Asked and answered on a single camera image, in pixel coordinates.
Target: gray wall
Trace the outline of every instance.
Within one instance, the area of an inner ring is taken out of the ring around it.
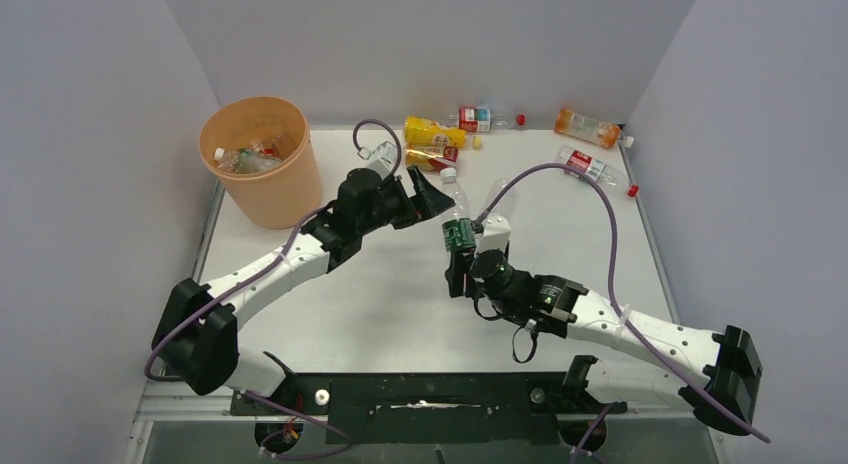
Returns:
[[[212,180],[163,0],[0,0],[0,461],[114,463]]]
[[[166,0],[222,103],[313,123],[486,102],[623,121],[694,0]]]
[[[739,462],[845,462],[848,0],[697,0],[629,120],[683,320],[764,362]]]

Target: bottle cap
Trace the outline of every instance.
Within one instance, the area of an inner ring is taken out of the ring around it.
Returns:
[[[449,179],[451,177],[456,177],[456,168],[455,167],[446,167],[439,171],[439,176],[442,179]]]

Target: black bracket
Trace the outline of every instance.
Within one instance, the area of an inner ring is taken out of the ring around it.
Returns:
[[[736,417],[750,424],[763,375],[754,341],[747,331],[733,326],[727,326],[724,335],[713,334],[713,340],[721,347],[716,365],[704,369],[704,374],[710,376],[704,390]],[[694,407],[695,417],[707,426],[735,436],[750,434],[707,404],[692,388],[684,387],[679,394]]]
[[[212,300],[208,289],[209,286],[201,286],[193,279],[185,279],[174,286],[153,335],[151,349]],[[221,387],[238,364],[238,323],[233,307],[218,305],[202,317],[204,324],[192,323],[159,354],[169,369],[200,396]]]
[[[453,207],[453,199],[430,184],[418,167],[410,166],[407,172],[415,189],[411,197],[398,176],[381,179],[371,169],[350,171],[336,200],[303,226],[301,232],[321,241],[330,253],[327,272],[359,252],[366,234],[389,224],[404,229]]]

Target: orange bottle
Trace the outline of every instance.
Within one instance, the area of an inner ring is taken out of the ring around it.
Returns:
[[[565,108],[559,111],[554,132],[590,142],[605,149],[615,146],[616,143],[624,147],[633,145],[633,137],[625,136],[621,128],[615,124],[589,119]]]

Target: red bottle label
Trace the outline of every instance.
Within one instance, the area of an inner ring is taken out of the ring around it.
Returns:
[[[589,169],[589,164],[591,163],[592,158],[590,156],[587,156],[580,151],[574,151],[571,153],[571,157],[568,158],[568,162],[566,164],[586,172],[586,169]]]
[[[477,118],[473,107],[459,108],[459,128],[466,132],[477,132]]]

